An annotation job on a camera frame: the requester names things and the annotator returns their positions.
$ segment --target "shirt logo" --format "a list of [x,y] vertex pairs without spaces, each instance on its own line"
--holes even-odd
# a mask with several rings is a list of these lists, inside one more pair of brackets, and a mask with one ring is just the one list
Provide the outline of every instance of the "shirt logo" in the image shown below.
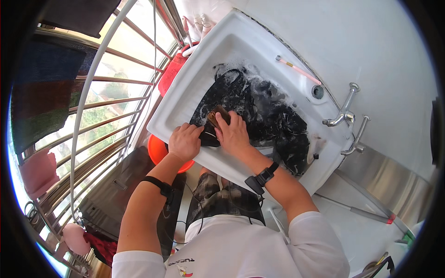
[[180,266],[180,265],[177,265],[177,267],[178,267],[179,275],[180,275],[181,277],[190,277],[190,276],[193,275],[193,273],[187,273],[187,272],[186,272],[186,268],[187,268],[187,266]]
[[194,259],[191,258],[191,259],[182,259],[182,260],[178,260],[178,261],[169,263],[168,266],[172,266],[172,265],[177,264],[177,263],[180,263],[180,262],[194,262]]

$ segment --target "drain hole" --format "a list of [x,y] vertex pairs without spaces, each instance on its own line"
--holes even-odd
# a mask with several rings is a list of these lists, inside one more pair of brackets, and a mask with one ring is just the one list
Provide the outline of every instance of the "drain hole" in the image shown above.
[[320,100],[323,97],[323,87],[320,85],[312,87],[312,96],[317,100]]

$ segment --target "laundry sink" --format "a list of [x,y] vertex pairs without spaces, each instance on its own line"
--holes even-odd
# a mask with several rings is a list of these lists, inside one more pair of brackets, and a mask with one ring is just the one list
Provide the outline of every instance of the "laundry sink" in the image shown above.
[[[313,160],[299,177],[312,195],[339,166],[343,160],[340,151],[349,149],[353,137],[347,139],[348,126],[345,123],[336,127],[322,124],[323,119],[338,113],[334,101],[327,93],[321,98],[318,96],[320,99],[315,98],[312,89],[316,84],[291,67],[275,61],[277,55],[310,73],[295,54],[263,26],[237,10],[231,11],[198,45],[179,71],[148,123],[148,131],[168,142],[177,126],[189,122],[202,97],[215,82],[214,66],[223,63],[234,67],[254,67],[261,76],[286,92],[296,105],[298,115],[307,123],[307,136],[311,142],[309,155],[314,152],[315,142],[319,142],[316,150],[318,159]],[[244,180],[253,173],[221,147],[201,147],[194,160],[251,190]],[[263,196],[274,200],[268,192]]]

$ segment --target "wrist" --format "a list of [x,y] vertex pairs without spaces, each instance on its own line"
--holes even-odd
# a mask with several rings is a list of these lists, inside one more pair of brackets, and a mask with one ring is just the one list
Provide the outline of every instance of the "wrist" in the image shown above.
[[240,152],[240,155],[237,157],[241,160],[247,167],[252,170],[255,175],[261,173],[266,167],[269,167],[272,164],[272,160],[264,156],[260,151],[258,151],[255,147],[250,146],[249,148],[245,148]]
[[180,166],[182,166],[186,161],[184,161],[182,158],[180,158],[177,154],[175,153],[168,153],[165,158],[175,164],[178,164]]
[[258,152],[258,150],[255,147],[253,147],[252,145],[248,145],[238,150],[235,154],[235,157],[245,162],[249,161],[252,155],[255,155],[256,152]]

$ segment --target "faucet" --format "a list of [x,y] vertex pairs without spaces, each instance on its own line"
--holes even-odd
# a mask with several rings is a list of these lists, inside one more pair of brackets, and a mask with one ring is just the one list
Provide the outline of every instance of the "faucet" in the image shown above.
[[351,128],[354,124],[355,115],[351,111],[349,111],[349,107],[351,106],[352,99],[356,95],[357,92],[360,91],[360,87],[354,83],[349,83],[349,95],[346,98],[346,101],[344,102],[341,110],[337,114],[337,118],[335,119],[327,119],[323,120],[323,125],[327,125],[329,127],[331,126],[337,126],[343,121],[349,121],[349,127]]
[[360,138],[363,135],[364,128],[366,127],[366,124],[371,120],[371,118],[367,115],[363,115],[363,122],[360,126],[360,130],[357,134],[356,139],[354,140],[354,143],[352,144],[351,148],[349,150],[341,151],[340,154],[344,156],[348,156],[352,154],[353,152],[357,151],[359,153],[363,153],[364,149],[366,148],[363,144],[360,143]]

